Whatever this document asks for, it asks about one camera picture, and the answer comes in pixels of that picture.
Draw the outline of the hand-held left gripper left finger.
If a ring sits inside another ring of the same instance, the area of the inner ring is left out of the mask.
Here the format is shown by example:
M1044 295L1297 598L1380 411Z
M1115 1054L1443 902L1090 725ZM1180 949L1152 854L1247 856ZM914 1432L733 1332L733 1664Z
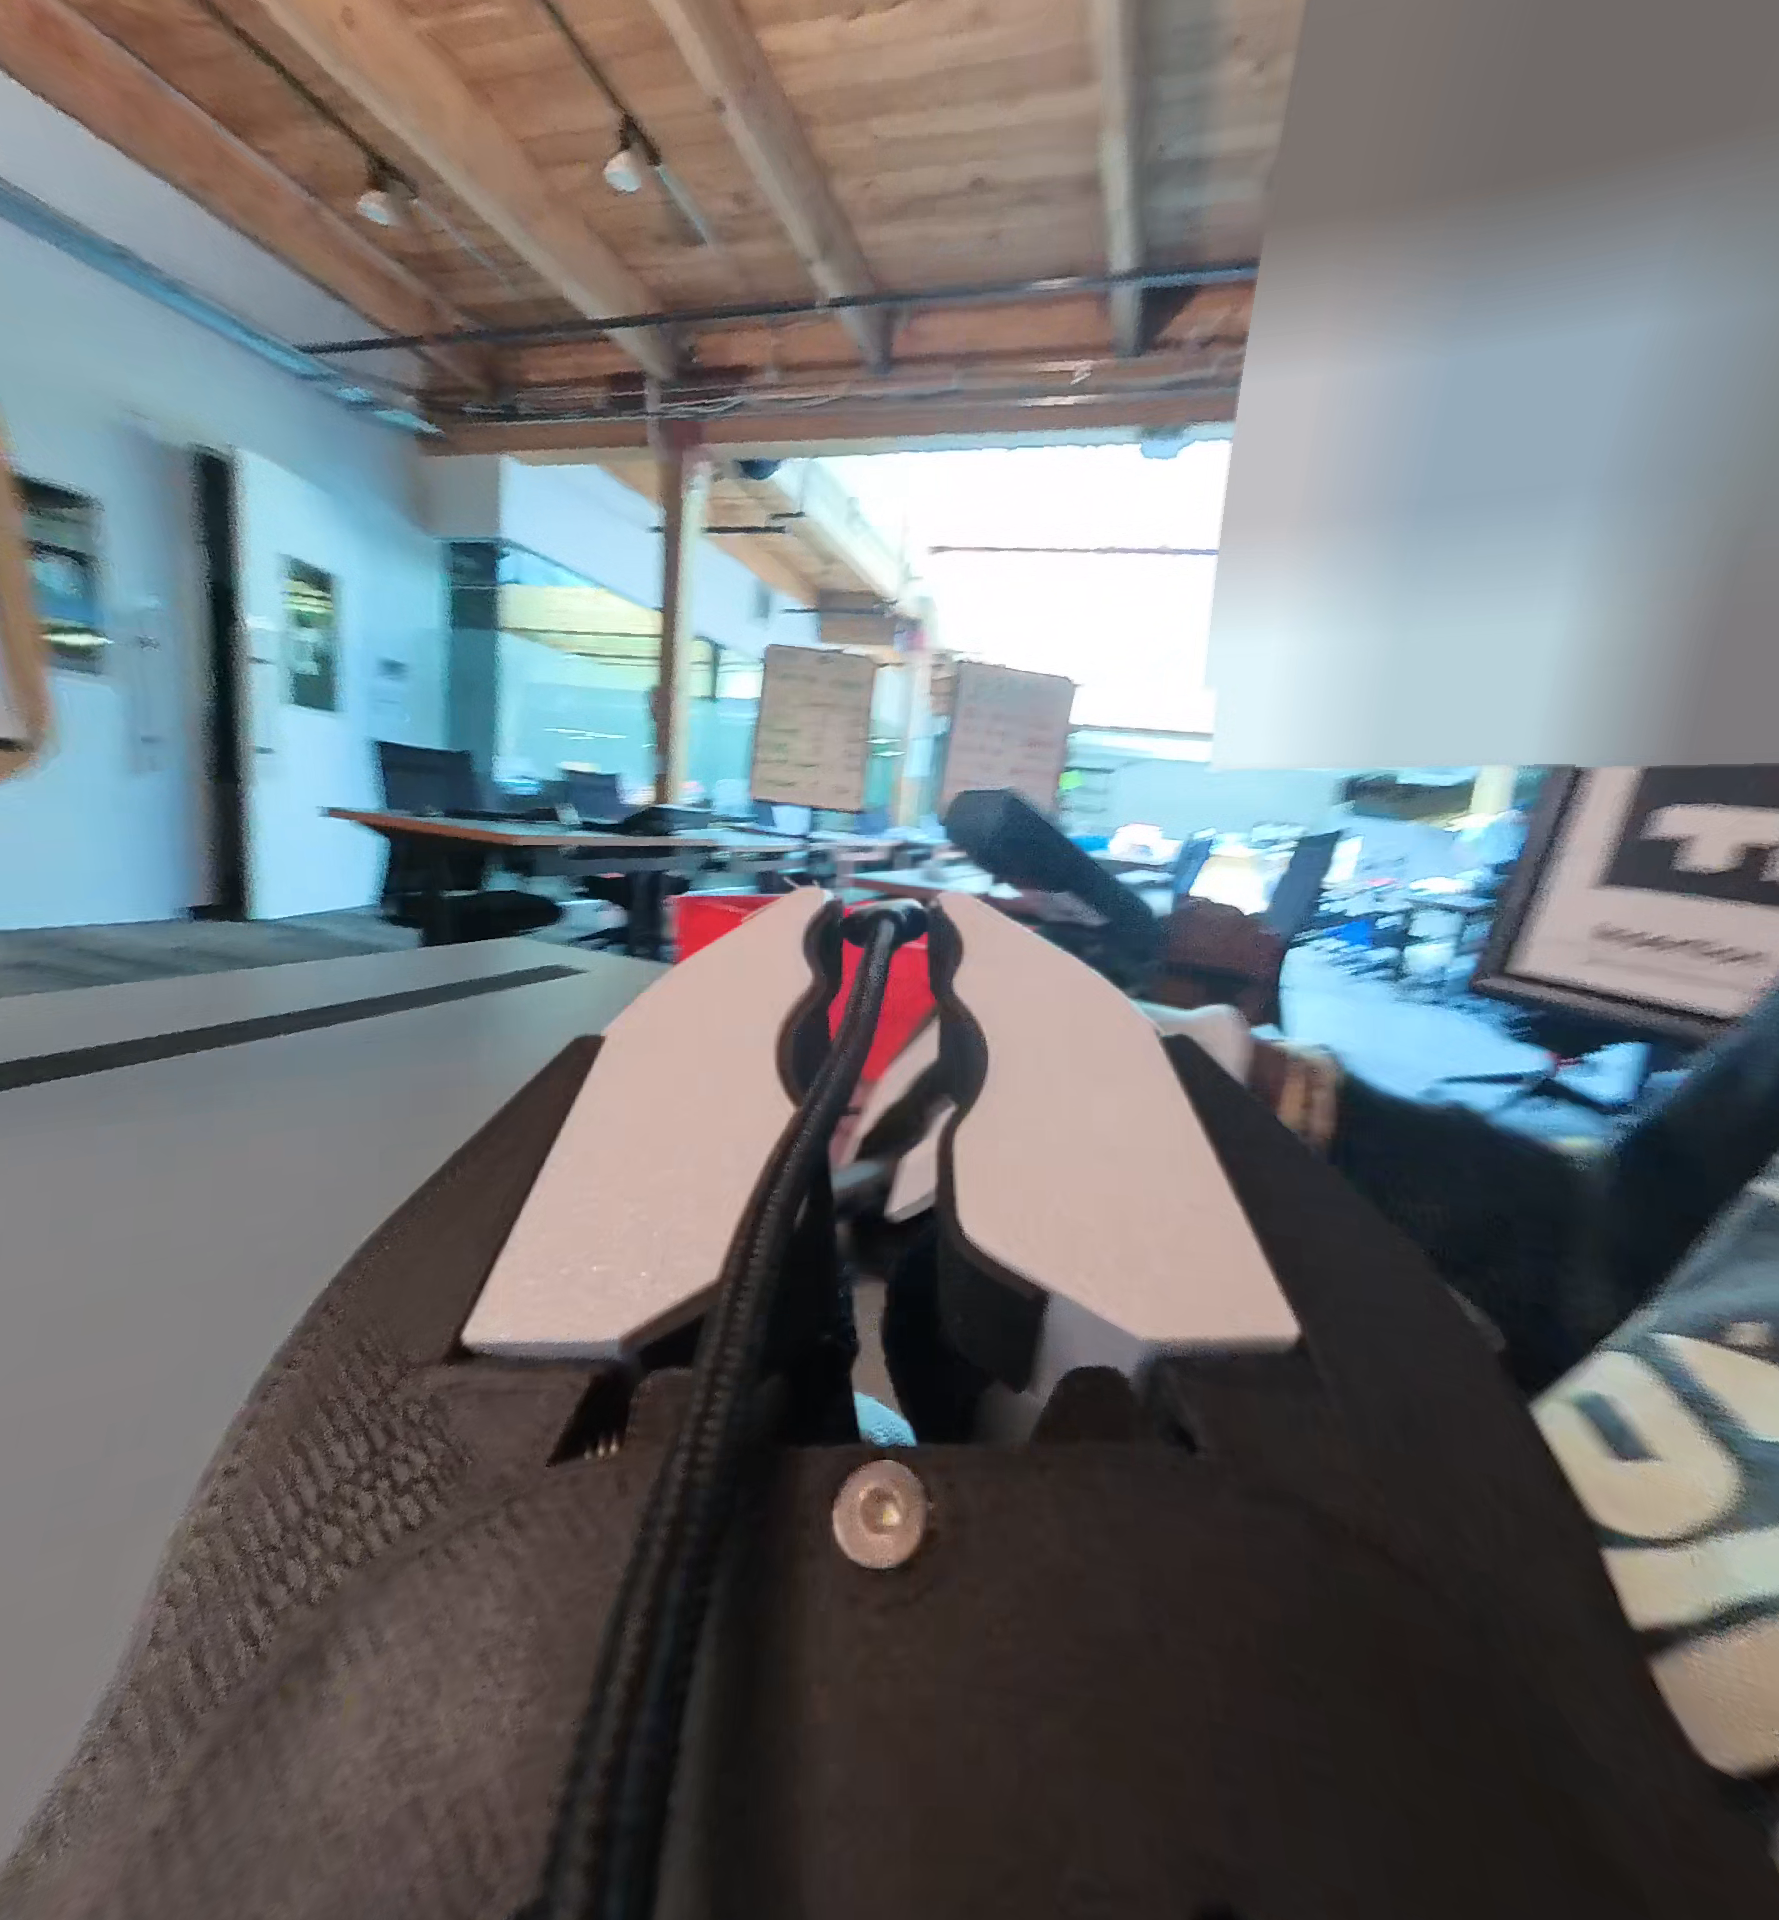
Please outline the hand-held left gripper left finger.
M602 1034L463 1324L469 1357L635 1357L689 1320L828 1054L841 907L797 890L672 966Z

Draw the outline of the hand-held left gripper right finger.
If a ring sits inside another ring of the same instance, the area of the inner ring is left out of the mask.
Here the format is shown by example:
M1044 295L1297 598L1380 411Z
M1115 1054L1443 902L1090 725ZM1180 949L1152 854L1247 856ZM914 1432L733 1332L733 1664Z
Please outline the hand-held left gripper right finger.
M997 907L946 899L931 983L947 1344L1001 1387L1303 1337L1157 1021Z

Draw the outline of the person's right forearm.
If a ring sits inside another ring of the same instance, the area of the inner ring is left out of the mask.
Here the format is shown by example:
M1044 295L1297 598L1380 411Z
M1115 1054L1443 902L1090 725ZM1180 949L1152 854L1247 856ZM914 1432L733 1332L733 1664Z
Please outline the person's right forearm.
M1341 1072L1328 1155L1483 1322L1525 1396L1566 1376L1661 1283L1606 1152Z

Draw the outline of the person's right hand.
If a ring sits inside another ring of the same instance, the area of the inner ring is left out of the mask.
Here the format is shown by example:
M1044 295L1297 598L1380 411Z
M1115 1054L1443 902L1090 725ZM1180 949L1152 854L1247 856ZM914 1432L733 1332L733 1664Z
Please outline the person's right hand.
M1192 1045L1317 1156L1329 1156L1341 1106L1341 1064L1329 1052L1260 1040L1233 1007L1170 1009L1151 999L1135 1007L1164 1040Z

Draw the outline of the whiteboard on stand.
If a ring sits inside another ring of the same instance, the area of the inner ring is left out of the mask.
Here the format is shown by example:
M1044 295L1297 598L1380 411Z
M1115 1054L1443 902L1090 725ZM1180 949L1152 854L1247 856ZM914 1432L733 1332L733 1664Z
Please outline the whiteboard on stand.
M1056 816L1074 704L1066 677L958 661L937 812L963 793L1009 791Z
M877 661L864 654L771 644L762 655L749 795L754 805L860 812Z

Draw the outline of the red plastic bin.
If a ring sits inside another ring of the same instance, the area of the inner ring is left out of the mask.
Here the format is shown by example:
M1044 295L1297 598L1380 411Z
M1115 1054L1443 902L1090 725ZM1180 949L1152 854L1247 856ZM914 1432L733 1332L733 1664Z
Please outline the red plastic bin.
M800 887L780 893L698 893L679 897L669 909L673 961L686 964L704 947L737 933L762 909L777 906ZM940 1058L935 994L931 991L928 936L919 935L897 947L883 992L872 1049L858 1088L878 1091L899 1073L922 1073Z

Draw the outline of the wooden office desk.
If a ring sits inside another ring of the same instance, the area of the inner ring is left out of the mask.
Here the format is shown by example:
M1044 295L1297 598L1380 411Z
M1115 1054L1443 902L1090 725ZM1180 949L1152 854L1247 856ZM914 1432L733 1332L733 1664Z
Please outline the wooden office desk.
M515 818L454 818L389 808L329 806L323 818L374 830L387 846L380 915L418 935L423 947L517 938L557 925L557 900L491 887L504 869L541 879L619 882L622 927L606 938L632 958L669 956L667 902L712 872L828 872L833 843L752 828L700 827L677 834L566 828Z

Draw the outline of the black office chair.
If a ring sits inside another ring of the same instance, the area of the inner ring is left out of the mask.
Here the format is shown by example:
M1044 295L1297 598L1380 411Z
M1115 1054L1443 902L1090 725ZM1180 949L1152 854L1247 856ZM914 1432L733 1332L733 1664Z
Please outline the black office chair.
M376 742L381 808L477 825L480 783L464 750ZM443 836L384 837L380 917L416 933L424 947L531 936L557 927L564 907L524 887L491 884L504 854Z

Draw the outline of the white door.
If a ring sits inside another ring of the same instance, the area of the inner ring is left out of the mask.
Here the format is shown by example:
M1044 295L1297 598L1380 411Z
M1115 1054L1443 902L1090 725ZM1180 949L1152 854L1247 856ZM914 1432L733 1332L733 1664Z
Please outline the white door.
M445 556L395 507L248 449L190 457L206 620L212 907L290 920L374 906L381 839L323 818L378 808L376 742L445 734ZM338 580L339 713L285 701L283 556Z

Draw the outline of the framed printed tag board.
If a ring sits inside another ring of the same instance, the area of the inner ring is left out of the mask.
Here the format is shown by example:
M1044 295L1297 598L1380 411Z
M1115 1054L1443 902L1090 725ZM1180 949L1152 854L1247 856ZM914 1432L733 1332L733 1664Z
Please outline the framed printed tag board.
M1779 983L1779 763L1551 765L1473 992L1703 1040Z

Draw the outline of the dark door poster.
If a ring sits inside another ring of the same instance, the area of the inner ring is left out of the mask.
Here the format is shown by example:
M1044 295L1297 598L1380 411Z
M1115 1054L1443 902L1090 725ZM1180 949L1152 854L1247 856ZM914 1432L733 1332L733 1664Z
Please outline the dark door poster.
M326 569L297 556L283 556L283 669L290 706L339 713L338 580Z

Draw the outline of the wooden post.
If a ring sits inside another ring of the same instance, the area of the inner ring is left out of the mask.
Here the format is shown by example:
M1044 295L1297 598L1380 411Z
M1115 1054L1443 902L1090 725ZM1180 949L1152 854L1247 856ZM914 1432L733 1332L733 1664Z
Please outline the wooden post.
M663 516L661 637L652 691L655 805L686 791L688 718L694 650L694 545L708 512L710 463L696 423L667 423L655 433Z

